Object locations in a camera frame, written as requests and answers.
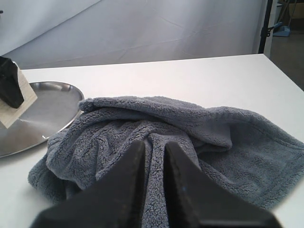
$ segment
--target stainless steel tray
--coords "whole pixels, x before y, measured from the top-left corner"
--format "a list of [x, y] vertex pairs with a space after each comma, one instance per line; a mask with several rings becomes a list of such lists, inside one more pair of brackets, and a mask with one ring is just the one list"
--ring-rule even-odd
[[46, 141], [68, 127], [80, 114], [82, 92], [61, 82], [30, 84], [37, 100], [9, 128], [0, 129], [0, 157], [12, 155]]

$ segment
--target fleece towel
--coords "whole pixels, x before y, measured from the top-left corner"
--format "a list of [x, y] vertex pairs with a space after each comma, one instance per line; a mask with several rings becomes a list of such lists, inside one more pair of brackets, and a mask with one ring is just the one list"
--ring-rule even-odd
[[101, 179], [130, 144], [146, 145], [142, 227], [168, 227], [163, 152], [176, 141], [217, 184], [262, 208], [272, 208], [304, 173], [304, 144], [257, 113], [202, 108], [166, 97], [95, 98], [84, 113], [48, 141], [28, 180], [53, 202]]

